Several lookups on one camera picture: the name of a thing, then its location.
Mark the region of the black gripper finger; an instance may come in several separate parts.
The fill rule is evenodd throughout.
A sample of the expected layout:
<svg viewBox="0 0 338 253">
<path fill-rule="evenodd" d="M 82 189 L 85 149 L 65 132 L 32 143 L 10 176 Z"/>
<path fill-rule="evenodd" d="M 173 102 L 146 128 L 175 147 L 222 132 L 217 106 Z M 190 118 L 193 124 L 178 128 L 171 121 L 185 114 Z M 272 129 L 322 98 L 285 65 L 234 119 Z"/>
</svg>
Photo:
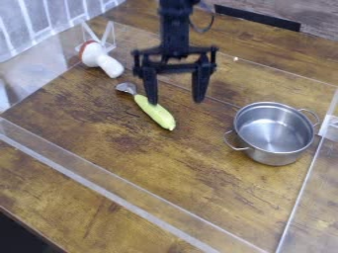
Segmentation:
<svg viewBox="0 0 338 253">
<path fill-rule="evenodd" d="M 209 57 L 206 54 L 202 54 L 195 61 L 197 69 L 193 72 L 191 78 L 191 88 L 193 88 L 193 100 L 195 103 L 201 103 L 205 99 L 213 64 L 209 61 Z"/>
<path fill-rule="evenodd" d="M 149 101 L 153 105 L 155 105 L 159 99 L 158 73 L 155 68 L 149 66 L 143 68 L 143 81 Z"/>
</svg>

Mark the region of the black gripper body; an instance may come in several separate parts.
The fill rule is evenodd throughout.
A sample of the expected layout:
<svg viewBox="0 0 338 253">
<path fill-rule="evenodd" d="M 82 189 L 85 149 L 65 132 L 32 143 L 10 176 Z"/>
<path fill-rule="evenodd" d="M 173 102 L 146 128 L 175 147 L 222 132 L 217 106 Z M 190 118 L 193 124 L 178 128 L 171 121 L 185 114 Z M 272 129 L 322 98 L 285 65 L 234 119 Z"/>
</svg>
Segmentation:
<svg viewBox="0 0 338 253">
<path fill-rule="evenodd" d="M 193 46 L 189 43 L 187 14 L 161 13 L 162 43 L 159 46 L 133 51 L 134 74 L 142 79 L 155 79 L 161 73 L 191 72 L 194 79 L 209 79 L 215 71 L 218 47 Z"/>
</svg>

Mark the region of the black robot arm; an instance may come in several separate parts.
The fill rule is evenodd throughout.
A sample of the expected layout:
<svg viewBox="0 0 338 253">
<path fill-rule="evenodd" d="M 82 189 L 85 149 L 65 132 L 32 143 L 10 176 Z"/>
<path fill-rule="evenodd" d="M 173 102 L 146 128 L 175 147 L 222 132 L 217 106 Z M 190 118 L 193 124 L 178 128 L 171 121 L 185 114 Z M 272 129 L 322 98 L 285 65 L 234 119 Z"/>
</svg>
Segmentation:
<svg viewBox="0 0 338 253">
<path fill-rule="evenodd" d="M 195 103 L 205 99 L 210 76 L 217 69 L 217 46 L 199 47 L 189 44 L 189 28 L 199 33 L 210 30 L 198 29 L 190 21 L 193 7 L 201 0 L 161 0 L 162 43 L 157 47 L 138 50 L 134 55 L 134 75 L 143 79 L 149 101 L 159 102 L 158 75 L 162 73 L 191 73 L 191 93 Z"/>
</svg>

